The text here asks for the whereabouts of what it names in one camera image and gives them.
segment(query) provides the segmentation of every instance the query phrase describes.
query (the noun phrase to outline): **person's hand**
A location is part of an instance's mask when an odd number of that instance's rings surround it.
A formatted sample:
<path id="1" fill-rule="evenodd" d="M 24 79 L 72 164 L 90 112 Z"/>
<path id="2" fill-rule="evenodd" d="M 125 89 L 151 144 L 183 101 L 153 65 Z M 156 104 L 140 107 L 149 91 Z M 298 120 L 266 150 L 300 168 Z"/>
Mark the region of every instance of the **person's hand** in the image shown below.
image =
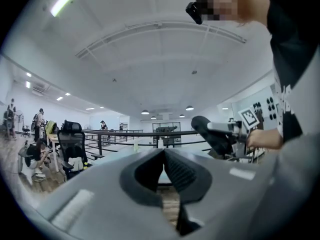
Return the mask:
<path id="1" fill-rule="evenodd" d="M 261 137 L 261 132 L 263 132 L 263 130 L 255 129 L 250 133 L 248 139 L 246 140 L 246 146 L 248 148 L 258 148 L 257 143 Z"/>

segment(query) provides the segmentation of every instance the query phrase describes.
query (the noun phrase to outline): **table leg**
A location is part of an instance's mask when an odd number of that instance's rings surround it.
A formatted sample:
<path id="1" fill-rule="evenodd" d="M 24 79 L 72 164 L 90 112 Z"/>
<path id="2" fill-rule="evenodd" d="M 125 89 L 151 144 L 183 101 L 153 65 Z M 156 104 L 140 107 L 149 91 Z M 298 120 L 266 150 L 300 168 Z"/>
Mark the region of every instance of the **table leg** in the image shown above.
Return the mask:
<path id="1" fill-rule="evenodd" d="M 56 143 L 52 141 L 52 153 L 53 153 L 53 159 L 54 159 L 54 166 L 55 166 L 55 171 L 59 172 L 58 168 L 58 162 L 57 162 L 57 152 L 56 152 Z"/>

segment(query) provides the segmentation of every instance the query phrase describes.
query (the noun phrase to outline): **railing post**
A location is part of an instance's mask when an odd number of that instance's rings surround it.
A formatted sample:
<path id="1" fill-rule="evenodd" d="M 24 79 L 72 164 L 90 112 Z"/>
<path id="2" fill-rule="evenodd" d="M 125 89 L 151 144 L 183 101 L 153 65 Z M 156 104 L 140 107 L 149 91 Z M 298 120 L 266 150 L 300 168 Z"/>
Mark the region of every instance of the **railing post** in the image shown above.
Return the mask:
<path id="1" fill-rule="evenodd" d="M 101 143 L 101 135 L 98 135 L 98 147 L 99 147 L 99 155 L 102 156 L 102 143 Z"/>

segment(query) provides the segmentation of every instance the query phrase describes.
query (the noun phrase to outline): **metal railing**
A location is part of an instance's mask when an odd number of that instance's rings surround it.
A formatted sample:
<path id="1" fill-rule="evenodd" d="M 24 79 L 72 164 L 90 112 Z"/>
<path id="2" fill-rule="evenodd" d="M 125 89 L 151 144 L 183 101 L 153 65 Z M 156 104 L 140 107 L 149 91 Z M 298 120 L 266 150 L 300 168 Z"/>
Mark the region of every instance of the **metal railing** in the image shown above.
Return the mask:
<path id="1" fill-rule="evenodd" d="M 136 140 L 141 137 L 153 137 L 155 138 L 155 143 L 152 141 L 149 144 L 138 143 L 138 146 L 147 146 L 158 148 L 159 140 L 161 137 L 181 137 L 186 135 L 197 135 L 195 130 L 190 131 L 171 131 L 171 132 L 143 132 L 143 130 L 82 130 L 85 133 L 85 151 L 91 154 L 94 159 L 103 157 L 103 151 L 118 152 L 118 150 L 113 150 L 106 148 L 112 145 L 124 145 L 124 146 L 134 146 L 134 143 L 127 143 L 131 140 Z M 189 144 L 206 143 L 205 140 L 193 141 L 193 142 L 174 142 L 166 143 L 164 146 L 169 148 L 172 146 L 183 146 Z M 90 149 L 98 149 L 99 155 L 89 151 Z M 203 149 L 202 151 L 209 151 L 211 148 Z"/>

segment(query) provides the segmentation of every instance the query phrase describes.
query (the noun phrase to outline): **black and white square tag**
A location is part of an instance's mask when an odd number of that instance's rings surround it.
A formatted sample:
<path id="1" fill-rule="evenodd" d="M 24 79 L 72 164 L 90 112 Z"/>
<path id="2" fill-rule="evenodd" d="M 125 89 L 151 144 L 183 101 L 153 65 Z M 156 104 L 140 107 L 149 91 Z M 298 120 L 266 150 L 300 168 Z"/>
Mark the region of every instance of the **black and white square tag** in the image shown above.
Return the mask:
<path id="1" fill-rule="evenodd" d="M 247 130 L 252 129 L 260 123 L 256 114 L 251 110 L 250 107 L 240 110 L 238 113 Z"/>

